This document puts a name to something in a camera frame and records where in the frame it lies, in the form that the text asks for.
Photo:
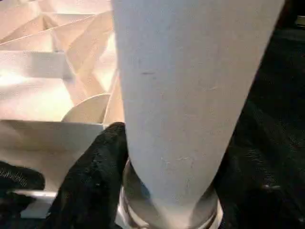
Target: black fabric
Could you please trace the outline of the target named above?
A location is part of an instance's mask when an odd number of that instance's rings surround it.
[[[305,228],[305,39],[276,31],[214,181],[222,229]]]
[[[45,180],[41,173],[25,167],[17,167],[0,161],[0,227],[11,227],[11,220],[34,201],[18,195],[15,189],[43,190]]]
[[[114,123],[69,170],[40,229],[118,228],[114,220],[127,157],[125,125]]]

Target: cardboard divider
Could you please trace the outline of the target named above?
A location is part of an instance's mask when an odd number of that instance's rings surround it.
[[[99,94],[74,106],[62,119],[72,123],[102,123],[109,94]]]
[[[92,16],[92,14],[61,14],[52,12],[46,12],[41,14],[44,16],[46,22],[49,23],[49,25],[52,27],[70,24],[75,21],[79,21]]]
[[[109,0],[40,0],[37,3],[42,12],[97,14],[111,10]]]
[[[0,160],[41,172],[45,191],[56,192],[102,130],[102,125],[1,120]]]
[[[103,124],[109,126],[114,122],[124,122],[124,107],[121,92],[121,82],[120,78],[116,77],[113,91],[109,98],[109,102],[106,108],[105,117]]]

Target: gloved hand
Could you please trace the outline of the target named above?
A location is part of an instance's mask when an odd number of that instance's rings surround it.
[[[33,198],[15,194],[15,189],[43,190],[45,180],[41,173],[0,161],[0,227],[10,227],[10,220],[17,218]]]
[[[125,125],[114,123],[69,170],[40,229],[118,228],[114,220],[127,158]]]

